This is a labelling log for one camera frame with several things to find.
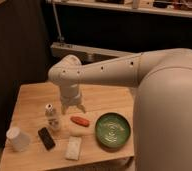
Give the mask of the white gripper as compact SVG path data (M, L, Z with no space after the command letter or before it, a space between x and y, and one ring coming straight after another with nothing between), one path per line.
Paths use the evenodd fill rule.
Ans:
M62 114L66 114L68 109L67 106L75 106L80 109L83 113L86 113L85 107L82 103L82 93L78 84L66 84L59 87L60 100L63 104Z

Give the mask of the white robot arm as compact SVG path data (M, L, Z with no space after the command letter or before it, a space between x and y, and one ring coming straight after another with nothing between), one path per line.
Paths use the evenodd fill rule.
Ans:
M48 72L61 102L80 100L80 84L137 89L133 110L136 171L192 171L192 50L136 53L83 65L68 55Z

